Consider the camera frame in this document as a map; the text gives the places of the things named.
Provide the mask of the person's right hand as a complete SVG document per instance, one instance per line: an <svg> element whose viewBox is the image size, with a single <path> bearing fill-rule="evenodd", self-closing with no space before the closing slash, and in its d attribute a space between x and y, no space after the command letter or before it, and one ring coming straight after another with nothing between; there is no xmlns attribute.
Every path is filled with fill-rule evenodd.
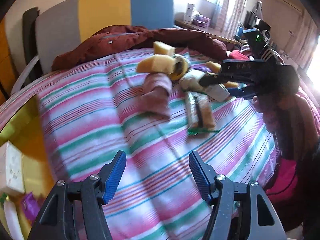
<svg viewBox="0 0 320 240"><path fill-rule="evenodd" d="M263 115L266 129L275 136L284 159L300 161L319 153L319 128L309 102L299 94L253 98L255 110Z"/></svg>

